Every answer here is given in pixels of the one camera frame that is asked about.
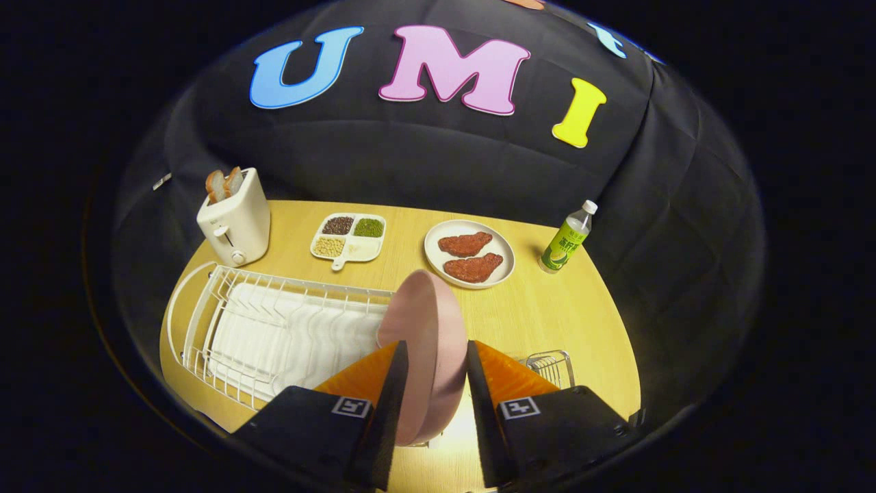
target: bread slice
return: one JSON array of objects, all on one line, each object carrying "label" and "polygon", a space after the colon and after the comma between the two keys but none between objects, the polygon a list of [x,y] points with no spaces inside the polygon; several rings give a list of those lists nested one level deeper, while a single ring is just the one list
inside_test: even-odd
[{"label": "bread slice", "polygon": [[225,174],[222,170],[217,169],[207,176],[207,196],[210,197],[211,204],[215,204],[227,196],[225,193]]},{"label": "bread slice", "polygon": [[236,194],[240,190],[242,184],[244,184],[244,174],[240,172],[239,166],[235,166],[234,169],[231,170],[231,173],[229,173],[228,179],[225,180],[225,184],[223,185],[225,196],[230,197]]}]

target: foam letter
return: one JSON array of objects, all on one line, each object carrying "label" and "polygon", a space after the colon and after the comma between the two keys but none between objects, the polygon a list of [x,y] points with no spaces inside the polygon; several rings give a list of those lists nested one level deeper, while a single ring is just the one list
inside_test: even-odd
[{"label": "foam letter", "polygon": [[343,56],[347,53],[350,39],[364,31],[362,27],[342,27],[326,31],[314,41],[322,44],[313,74],[297,84],[283,83],[283,69],[289,55],[301,46],[293,41],[272,48],[256,59],[256,72],[252,75],[250,101],[259,108],[275,110],[305,103],[325,92],[341,74]]},{"label": "foam letter", "polygon": [[517,4],[521,7],[526,7],[527,9],[532,9],[534,11],[543,11],[545,10],[545,0],[505,0],[511,4]]},{"label": "foam letter", "polygon": [[577,77],[572,79],[572,87],[575,88],[575,97],[572,98],[569,111],[551,132],[557,139],[580,148],[587,146],[587,129],[590,128],[593,115],[599,105],[607,100],[597,86]]},{"label": "foam letter", "polygon": [[511,93],[514,78],[529,51],[508,41],[491,39],[464,58],[441,27],[405,25],[395,30],[404,41],[392,81],[378,94],[387,101],[412,102],[426,97],[420,85],[425,67],[435,94],[446,103],[472,77],[475,88],[463,95],[463,104],[472,110],[508,116],[514,113]]},{"label": "foam letter", "polygon": [[630,39],[627,39],[626,42],[629,43],[629,44],[631,44],[631,45],[633,45],[633,46],[635,46],[635,47],[637,47],[639,50],[641,50],[641,52],[642,52],[643,54],[648,55],[648,58],[650,58],[651,60],[656,61],[657,63],[661,63],[661,64],[663,64],[663,65],[666,65],[665,63],[663,63],[662,61],[660,61],[658,58],[654,57],[654,55],[652,55],[652,54],[650,54],[649,52],[645,51],[641,46],[639,46],[639,45],[633,43]]},{"label": "foam letter", "polygon": [[616,54],[620,58],[626,58],[626,53],[620,51],[618,46],[623,46],[624,44],[614,38],[610,32],[606,31],[602,27],[593,24],[592,22],[588,22],[587,25],[597,30],[597,38],[599,38],[599,42],[603,44],[606,48],[609,49],[612,53]]}]

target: grain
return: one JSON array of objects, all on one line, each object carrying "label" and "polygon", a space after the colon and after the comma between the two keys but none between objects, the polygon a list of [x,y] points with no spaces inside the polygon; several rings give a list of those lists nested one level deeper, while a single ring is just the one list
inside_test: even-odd
[{"label": "grain", "polygon": [[326,222],[322,232],[325,234],[347,234],[350,232],[351,226],[353,226],[353,218],[347,216],[332,218]]},{"label": "grain", "polygon": [[383,234],[383,223],[376,219],[362,219],[356,224],[356,231],[353,234],[379,238]]},{"label": "grain", "polygon": [[314,245],[314,253],[324,257],[340,257],[343,252],[343,238],[320,237]]}]

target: steak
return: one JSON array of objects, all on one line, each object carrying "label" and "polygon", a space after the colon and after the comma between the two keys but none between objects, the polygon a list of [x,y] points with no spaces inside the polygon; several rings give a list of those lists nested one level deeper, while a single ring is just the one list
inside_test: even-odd
[{"label": "steak", "polygon": [[471,257],[477,255],[487,243],[492,241],[492,235],[487,232],[448,236],[438,240],[438,247],[455,257]]},{"label": "steak", "polygon": [[502,264],[502,255],[487,254],[483,257],[444,262],[444,272],[466,282],[484,282]]}]

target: dish rack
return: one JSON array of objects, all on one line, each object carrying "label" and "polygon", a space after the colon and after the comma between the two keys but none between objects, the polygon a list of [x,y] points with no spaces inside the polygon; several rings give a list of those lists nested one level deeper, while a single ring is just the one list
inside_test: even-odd
[{"label": "dish rack", "polygon": [[555,350],[530,354],[521,363],[560,389],[575,386],[572,360],[569,358],[569,353],[565,351]]},{"label": "dish rack", "polygon": [[[196,272],[214,266],[173,347],[175,297]],[[193,271],[168,312],[173,357],[190,374],[255,411],[286,386],[312,389],[378,348],[392,291],[309,282],[213,262]]]}]

